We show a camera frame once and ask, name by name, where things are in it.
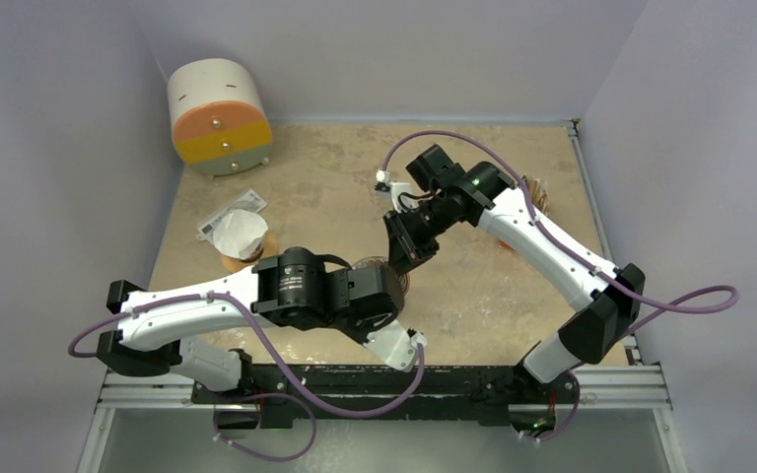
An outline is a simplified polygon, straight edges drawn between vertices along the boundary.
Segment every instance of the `cylindrical container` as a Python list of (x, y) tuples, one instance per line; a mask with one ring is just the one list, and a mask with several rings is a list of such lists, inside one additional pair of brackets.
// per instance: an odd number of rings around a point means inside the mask
[(248, 259), (238, 259), (220, 253), (222, 266), (231, 274), (238, 273), (247, 266), (256, 264), (262, 258), (277, 256), (280, 253), (280, 242), (270, 230), (265, 234), (265, 240), (260, 242), (259, 248)]
[(250, 73), (227, 59), (181, 66), (167, 83), (172, 143), (192, 168), (224, 175), (268, 163), (271, 125)]

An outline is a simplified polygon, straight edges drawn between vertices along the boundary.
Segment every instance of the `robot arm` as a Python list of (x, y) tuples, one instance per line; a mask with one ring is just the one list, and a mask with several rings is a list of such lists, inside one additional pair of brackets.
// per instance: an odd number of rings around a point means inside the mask
[(169, 291), (145, 292), (126, 282), (112, 283), (109, 309), (130, 315), (120, 319), (116, 330), (101, 335), (97, 357), (124, 375), (173, 372), (212, 391), (237, 388), (249, 357), (196, 336), (248, 326), (234, 305), (210, 297), (218, 293), (250, 307), (262, 327), (337, 329), (386, 365), (409, 371), (416, 357), (410, 350), (415, 332), (395, 320), (403, 304), (398, 277), (380, 266), (327, 273), (325, 262), (346, 264), (294, 247), (239, 273)]
[[(596, 274), (555, 247), (530, 220), (522, 192), (514, 181), (490, 163), (466, 172), (437, 145), (407, 166), (427, 193), (414, 202), (393, 199), (396, 210), (384, 215), (390, 239), (390, 264), (399, 274), (428, 261), (439, 250), (436, 237), (457, 222), (468, 222), (507, 243), (543, 274), (564, 296), (576, 314), (555, 334), (533, 348), (515, 366), (518, 379), (545, 384), (583, 363), (599, 363), (622, 333), (635, 321), (640, 304), (622, 295)], [(405, 188), (377, 174), (377, 190)], [(606, 274), (641, 294), (642, 271), (633, 264), (623, 269), (593, 254), (555, 223), (535, 212), (545, 228), (567, 247), (583, 255)]]

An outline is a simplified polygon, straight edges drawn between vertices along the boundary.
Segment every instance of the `tan table surface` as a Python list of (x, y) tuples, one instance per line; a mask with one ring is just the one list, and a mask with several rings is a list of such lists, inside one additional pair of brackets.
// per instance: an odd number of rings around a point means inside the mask
[[(268, 202), (260, 215), (280, 239), (280, 251), (304, 246), (350, 262), (387, 254), (381, 216), (389, 199), (374, 191), (387, 150), (421, 125), (275, 125), (271, 163), (211, 178), (186, 169), (172, 207), (151, 289), (164, 290), (228, 274), (218, 251), (195, 238), (196, 224), (252, 188)], [(518, 172), (549, 182), (550, 218), (587, 248), (599, 252), (596, 228), (576, 156), (563, 127), (440, 126), (476, 138)], [(439, 143), (466, 169), (486, 159), (447, 137), (417, 138), (399, 149), (389, 169), (412, 181), (404, 167)], [(428, 365), (512, 365), (571, 315), (555, 288), (518, 254), (490, 235), (457, 224), (438, 237), (440, 252), (410, 273), (411, 288), (399, 322), (428, 337)], [(380, 363), (335, 330), (266, 330), (289, 363)], [(203, 335), (225, 349), (243, 348), (255, 362), (271, 358), (250, 329)], [(627, 365), (617, 346), (604, 361)]]

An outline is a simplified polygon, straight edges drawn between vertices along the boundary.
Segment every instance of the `gray wall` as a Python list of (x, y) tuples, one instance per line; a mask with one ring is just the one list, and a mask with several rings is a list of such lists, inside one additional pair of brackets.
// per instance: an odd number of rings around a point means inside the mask
[(757, 471), (757, 1), (649, 2), (583, 125), (614, 255), (642, 265), (647, 293), (742, 290), (640, 340), (693, 471)]
[(168, 121), (116, 1), (0, 2), (0, 471), (77, 466), (103, 366), (65, 347), (107, 316), (110, 280), (148, 281), (179, 174)]
[(280, 119), (582, 116), (646, 0), (132, 0), (168, 74), (238, 60)]

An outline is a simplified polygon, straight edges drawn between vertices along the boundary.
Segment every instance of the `purple cable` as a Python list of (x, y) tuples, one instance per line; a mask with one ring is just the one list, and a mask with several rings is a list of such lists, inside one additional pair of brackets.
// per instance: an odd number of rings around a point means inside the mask
[[(515, 171), (506, 161), (504, 161), (500, 156), (498, 156), (497, 153), (492, 151), (488, 146), (484, 145), (483, 143), (480, 143), (479, 141), (473, 138), (465, 136), (463, 134), (455, 133), (453, 131), (444, 131), (444, 130), (423, 130), (423, 131), (418, 131), (416, 133), (412, 133), (402, 138), (401, 140), (399, 140), (398, 143), (396, 143), (395, 145), (393, 145), (392, 148), (390, 148), (390, 151), (387, 152), (387, 156), (384, 157), (384, 161), (381, 163), (381, 170), (387, 170), (387, 164), (390, 163), (390, 158), (392, 158), (393, 154), (396, 152), (396, 150), (399, 149), (399, 147), (401, 147), (403, 144), (407, 143), (408, 141), (414, 138), (417, 138), (419, 136), (426, 136), (426, 135), (448, 136), (451, 138), (464, 141), (466, 143), (474, 145), (476, 148), (478, 148), (479, 150), (489, 155), (493, 160), (495, 160), (499, 165), (501, 165), (501, 167), (503, 167), (515, 179), (515, 181), (517, 182), (517, 185), (520, 186), (520, 190), (521, 192), (523, 192), (523, 201), (525, 202), (527, 212), (529, 213), (529, 219), (531, 222), (533, 222), (535, 227), (538, 228), (541, 234), (544, 235), (544, 237), (546, 237), (551, 243), (553, 243), (555, 247), (557, 247), (563, 253), (567, 254), (568, 256), (576, 260), (583, 267), (587, 268), (590, 271), (598, 273), (598, 276), (603, 281), (605, 281), (609, 285), (619, 290), (622, 294), (628, 296), (629, 298), (635, 301), (639, 301), (642, 304), (650, 305), (652, 307), (656, 307), (662, 310), (660, 312), (655, 312), (655, 313), (650, 314), (648, 317), (646, 317), (647, 320), (653, 320), (656, 316), (660, 315), (664, 311), (671, 311), (671, 312), (678, 312), (678, 313), (715, 313), (715, 312), (720, 312), (722, 310), (726, 310), (732, 307), (733, 305), (735, 305), (736, 302), (738, 302), (738, 290), (734, 286), (727, 286), (727, 285), (710, 286), (707, 288), (702, 288), (677, 299), (677, 301), (688, 301), (692, 298), (696, 298), (704, 294), (716, 293), (716, 292), (721, 292), (721, 291), (730, 293), (729, 298), (720, 304), (705, 305), (705, 306), (700, 306), (700, 307), (685, 307), (682, 305), (677, 305), (677, 303), (669, 303), (669, 304), (661, 303), (660, 301), (655, 301), (653, 299), (646, 298), (626, 288), (613, 277), (601, 272), (601, 268), (599, 268), (598, 266), (593, 266), (592, 264), (590, 264), (589, 261), (582, 258), (578, 253), (569, 249), (566, 245), (558, 241), (552, 234), (550, 234), (550, 232), (544, 227), (544, 224), (540, 220), (537, 220), (535, 206), (532, 205), (532, 196), (529, 193), (529, 188), (527, 187), (526, 182), (523, 181), (523, 179), (520, 177), (520, 174), (518, 174), (517, 171)], [(644, 323), (637, 325), (637, 328), (642, 327), (645, 324), (645, 321), (646, 320), (644, 319)]]
[(317, 419), (314, 417), (314, 412), (311, 411), (309, 406), (306, 405), (305, 402), (300, 400), (299, 398), (291, 395), (291, 394), (284, 394), (282, 392), (266, 392), (264, 394), (254, 394), (253, 396), (247, 396), (239, 400), (239, 403), (242, 402), (248, 402), (248, 401), (255, 401), (257, 399), (268, 399), (272, 397), (277, 397), (280, 399), (286, 399), (288, 401), (292, 401), (295, 404), (301, 406), (304, 411), (309, 415), (309, 418), (311, 420), (311, 437), (309, 438), (309, 442), (306, 444), (306, 446), (303, 447), (302, 450), (298, 451), (297, 453), (294, 453), (292, 455), (287, 456), (274, 456), (269, 455), (266, 453), (262, 453), (260, 451), (256, 451), (254, 449), (248, 448), (247, 446), (241, 445), (239, 443), (236, 443), (235, 441), (226, 438), (221, 432), (219, 432), (219, 423), (217, 422), (217, 418), (219, 413), (214, 412), (213, 413), (213, 430), (216, 431), (216, 437), (222, 441), (227, 446), (232, 446), (233, 448), (243, 451), (247, 453), (250, 456), (255, 456), (256, 458), (260, 458), (263, 460), (268, 461), (292, 461), (300, 458), (301, 456), (305, 455), (309, 450), (311, 449), (311, 446), (314, 445), (314, 439), (317, 437)]
[[(413, 381), (410, 383), (410, 385), (405, 389), (401, 394), (399, 394), (398, 397), (393, 399), (392, 401), (388, 402), (387, 404), (384, 404), (381, 407), (377, 407), (375, 409), (370, 409), (367, 411), (350, 411), (348, 409), (341, 409), (340, 407), (335, 407), (331, 404), (326, 403), (323, 399), (320, 399), (316, 395), (314, 395), (311, 391), (306, 389), (301, 381), (298, 379), (297, 376), (292, 372), (292, 370), (289, 368), (289, 365), (286, 363), (285, 360), (283, 360), (283, 357), (280, 356), (279, 353), (277, 353), (277, 349), (274, 348), (274, 345), (271, 343), (271, 340), (268, 339), (268, 337), (265, 335), (265, 332), (262, 330), (262, 327), (259, 326), (259, 322), (256, 321), (256, 319), (253, 317), (253, 313), (251, 313), (250, 310), (245, 307), (242, 302), (240, 302), (238, 299), (234, 298), (233, 296), (229, 294), (224, 293), (209, 293), (208, 296), (210, 296), (212, 299), (218, 299), (220, 301), (225, 301), (226, 303), (229, 303), (237, 308), (237, 310), (242, 314), (242, 316), (245, 318), (245, 321), (250, 325), (250, 328), (253, 330), (253, 333), (256, 334), (257, 337), (259, 337), (259, 341), (262, 343), (262, 346), (265, 347), (265, 350), (268, 352), (269, 355), (271, 355), (271, 358), (274, 359), (274, 363), (277, 364), (277, 367), (280, 369), (280, 371), (283, 372), (283, 375), (292, 383), (292, 385), (295, 386), (295, 388), (303, 394), (303, 396), (309, 400), (312, 404), (317, 406), (320, 409), (323, 409), (324, 411), (334, 414), (339, 417), (345, 417), (349, 419), (369, 419), (371, 417), (377, 417), (383, 414), (386, 414), (396, 407), (398, 407), (401, 403), (406, 401), (411, 394), (413, 394), (413, 391), (416, 390), (417, 387), (419, 387), (419, 383), (422, 381), (422, 376), (425, 374), (425, 347), (421, 344), (417, 344), (417, 352), (419, 356), (419, 362), (418, 366), (416, 367), (416, 374), (413, 376)], [(121, 318), (125, 318), (127, 316), (130, 316), (132, 314), (142, 313), (147, 310), (150, 310), (152, 308), (161, 307), (164, 305), (170, 305), (170, 304), (178, 304), (178, 303), (186, 303), (190, 301), (199, 301), (201, 300), (201, 295), (198, 294), (188, 294), (185, 296), (175, 296), (173, 298), (166, 298), (162, 299), (160, 301), (154, 301), (148, 304), (138, 305), (136, 307), (133, 307), (131, 309), (131, 312), (121, 312), (113, 315), (111, 318), (108, 318), (106, 320), (103, 320), (101, 322), (98, 322), (91, 327), (87, 328), (86, 330), (83, 330), (80, 332), (79, 335), (77, 335), (71, 343), (68, 345), (68, 354), (75, 358), (90, 358), (95, 356), (94, 353), (85, 353), (85, 352), (76, 352), (75, 348), (77, 347), (77, 344), (86, 336), (88, 336), (93, 331), (97, 330), (100, 327), (103, 327), (104, 325), (108, 325), (112, 322), (115, 322), (117, 320), (120, 320)]]
[(112, 315), (111, 317), (107, 317), (104, 320), (101, 320), (93, 325), (90, 325), (88, 328), (83, 330), (82, 332), (78, 333), (76, 337), (74, 337), (73, 340), (71, 340), (71, 343), (68, 344), (68, 355), (71, 355), (74, 358), (93, 358), (97, 355), (96, 352), (78, 352), (77, 351), (77, 344), (80, 343), (84, 338), (91, 335), (96, 330), (99, 330), (102, 327), (105, 327), (109, 325), (110, 323), (114, 323), (121, 318), (126, 318), (131, 313), (128, 312), (119, 312), (115, 315)]
[(262, 342), (262, 346), (265, 347), (265, 350), (269, 355), (271, 355), (271, 358), (274, 359), (274, 363), (277, 364), (277, 367), (280, 369), (280, 371), (283, 372), (286, 379), (288, 379), (289, 382), (291, 382), (295, 387), (295, 389), (297, 389), (306, 399), (308, 399), (309, 402), (330, 414), (349, 419), (369, 419), (371, 417), (377, 417), (386, 414), (398, 407), (401, 403), (406, 401), (411, 394), (413, 394), (413, 391), (415, 391), (416, 388), (419, 387), (419, 383), (420, 381), (422, 381), (422, 376), (425, 374), (425, 347), (421, 344), (417, 344), (416, 350), (419, 355), (419, 362), (418, 366), (416, 367), (416, 375), (413, 376), (413, 381), (410, 383), (407, 389), (404, 390), (404, 392), (399, 394), (398, 397), (388, 402), (387, 404), (384, 404), (383, 406), (377, 407), (375, 409), (370, 409), (367, 411), (350, 411), (348, 409), (341, 409), (340, 407), (328, 404), (326, 401), (320, 399), (319, 397), (314, 395), (314, 393), (306, 389), (305, 386), (303, 386), (303, 383), (298, 379), (297, 376), (295, 376), (295, 374), (289, 368), (289, 365), (285, 362), (285, 360), (283, 360), (283, 357), (281, 357), (280, 354), (277, 353), (277, 349), (274, 348), (274, 345), (271, 344), (271, 340), (269, 340), (265, 335), (262, 327), (260, 327), (259, 323), (254, 319), (253, 314), (250, 312), (250, 310), (247, 309), (247, 307), (242, 305), (240, 301), (238, 301), (231, 295), (223, 293), (210, 293), (209, 296), (213, 299), (218, 299), (230, 303), (234, 307), (236, 307), (237, 310), (242, 314), (242, 316), (245, 317), (245, 320), (248, 322), (250, 328), (253, 330), (256, 336), (259, 337), (259, 341)]

